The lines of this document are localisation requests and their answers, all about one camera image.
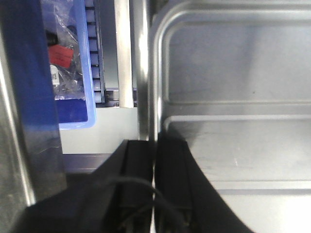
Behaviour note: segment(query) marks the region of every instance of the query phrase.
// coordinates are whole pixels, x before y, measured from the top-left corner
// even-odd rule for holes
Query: plastic bag
[[[41,0],[44,27],[58,37],[49,47],[55,100],[85,99],[73,0]]]

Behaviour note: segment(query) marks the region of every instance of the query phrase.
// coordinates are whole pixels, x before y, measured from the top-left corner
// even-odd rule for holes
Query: barcode label
[[[52,76],[52,84],[59,85],[59,74],[56,66],[50,65],[51,76]]]

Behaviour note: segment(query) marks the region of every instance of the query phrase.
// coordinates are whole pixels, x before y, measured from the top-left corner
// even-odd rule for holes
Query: blue bin
[[[85,100],[56,100],[61,130],[89,128],[96,121],[96,108],[93,91],[91,61],[86,24],[86,9],[84,0],[73,0],[73,9],[69,12],[76,19],[76,29],[82,65]]]

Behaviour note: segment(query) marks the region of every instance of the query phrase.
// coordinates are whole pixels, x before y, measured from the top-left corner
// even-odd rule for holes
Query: gray metal plate
[[[311,180],[308,2],[170,2],[151,30],[150,138],[186,139],[216,188]]]

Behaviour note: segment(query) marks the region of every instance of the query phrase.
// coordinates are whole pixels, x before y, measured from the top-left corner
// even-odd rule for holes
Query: black cable
[[[136,178],[136,177],[110,177],[105,179],[104,181],[97,181],[93,186],[92,189],[96,189],[96,191],[98,191],[98,189],[100,190],[105,190],[109,187],[111,187],[112,185],[116,185],[116,184],[121,184],[121,183],[136,183],[136,184],[140,184],[146,188],[148,188],[148,190],[150,190],[152,193],[155,193],[156,198],[150,202],[150,203],[146,203],[145,205],[141,206],[138,211],[142,211],[142,210],[148,210],[149,208],[154,207],[158,207],[160,208],[167,217],[169,217],[172,222],[174,223],[174,225],[176,226],[176,228],[178,229],[179,233],[184,233],[185,228],[184,228],[184,224],[183,224],[183,220],[182,217],[180,216],[180,214],[174,209],[174,207],[165,200],[165,198],[163,197],[163,195],[161,194],[161,192],[159,190],[157,190],[156,188],[154,188],[150,182],[148,182],[147,180],[141,179],[141,178]],[[87,195],[84,197],[84,199],[86,200],[88,198],[88,196],[91,194],[91,192],[89,191],[87,193]],[[78,218],[77,218],[77,224],[79,225],[79,223],[82,223],[82,219],[84,217],[83,213],[85,211],[85,209],[87,208],[87,205],[85,205],[85,203],[87,203],[86,201],[83,202],[84,205],[81,206],[80,208],[80,213],[78,214]],[[134,217],[136,215],[135,212],[133,212],[132,214],[130,214],[123,222],[128,221],[131,217]]]
[[[136,217],[137,215],[139,215],[141,213],[144,213],[147,210],[152,209],[153,206],[154,206],[154,201],[153,200],[152,201],[147,201],[143,205],[141,205],[140,207],[136,208],[131,213],[127,214],[127,216],[124,217],[121,220],[121,223],[119,224],[118,230],[121,230],[122,226],[125,225],[128,220],[130,220],[131,218]]]

